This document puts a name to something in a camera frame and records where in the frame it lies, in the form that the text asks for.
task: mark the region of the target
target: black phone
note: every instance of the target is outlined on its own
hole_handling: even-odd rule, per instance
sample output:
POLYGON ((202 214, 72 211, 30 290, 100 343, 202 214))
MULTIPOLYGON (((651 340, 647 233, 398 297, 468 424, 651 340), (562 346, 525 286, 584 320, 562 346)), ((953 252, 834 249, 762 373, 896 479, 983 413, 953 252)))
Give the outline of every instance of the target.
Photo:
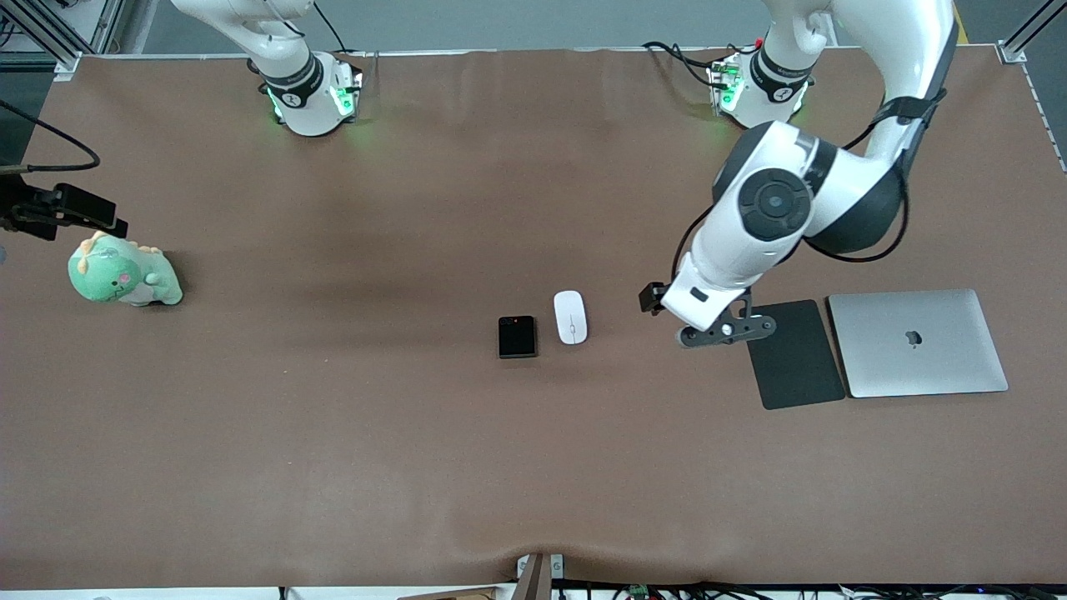
POLYGON ((500 317, 497 331, 501 359, 528 359, 537 356, 537 320, 534 317, 500 317))

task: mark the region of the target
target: black mouse pad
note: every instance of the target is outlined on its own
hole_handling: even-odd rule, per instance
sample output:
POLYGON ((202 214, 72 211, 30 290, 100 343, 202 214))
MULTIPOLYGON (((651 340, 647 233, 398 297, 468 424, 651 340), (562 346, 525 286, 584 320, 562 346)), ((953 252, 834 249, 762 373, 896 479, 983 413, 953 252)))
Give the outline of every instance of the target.
POLYGON ((800 407, 840 400, 845 388, 814 300, 757 306, 778 323, 774 335, 748 343, 763 408, 800 407))

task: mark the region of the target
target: silver laptop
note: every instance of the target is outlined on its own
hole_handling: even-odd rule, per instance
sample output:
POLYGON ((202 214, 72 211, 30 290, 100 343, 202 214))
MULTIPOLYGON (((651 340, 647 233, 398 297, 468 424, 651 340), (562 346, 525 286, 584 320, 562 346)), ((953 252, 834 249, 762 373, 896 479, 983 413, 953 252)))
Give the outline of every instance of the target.
POLYGON ((1007 390, 973 289, 839 294, 830 318, 853 397, 1007 390))

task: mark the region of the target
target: computer mouse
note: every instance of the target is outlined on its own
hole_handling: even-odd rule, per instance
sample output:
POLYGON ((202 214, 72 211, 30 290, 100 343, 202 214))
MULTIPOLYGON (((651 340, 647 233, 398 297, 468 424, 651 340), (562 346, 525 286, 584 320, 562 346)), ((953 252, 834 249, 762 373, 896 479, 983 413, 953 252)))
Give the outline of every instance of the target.
POLYGON ((586 304, 582 295, 573 289, 560 291, 553 298, 556 307, 556 328, 559 340, 569 346, 582 344, 589 336, 586 322, 586 304))

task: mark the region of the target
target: green dinosaur plush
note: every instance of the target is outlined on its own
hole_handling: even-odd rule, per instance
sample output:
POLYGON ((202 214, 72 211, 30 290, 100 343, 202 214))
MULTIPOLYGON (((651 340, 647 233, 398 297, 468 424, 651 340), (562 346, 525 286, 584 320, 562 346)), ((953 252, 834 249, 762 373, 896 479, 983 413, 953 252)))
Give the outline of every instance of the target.
POLYGON ((181 301, 174 267, 158 248, 138 247, 136 241, 103 232, 96 232, 74 251, 67 273, 78 294, 93 302, 146 306, 153 301, 181 301))

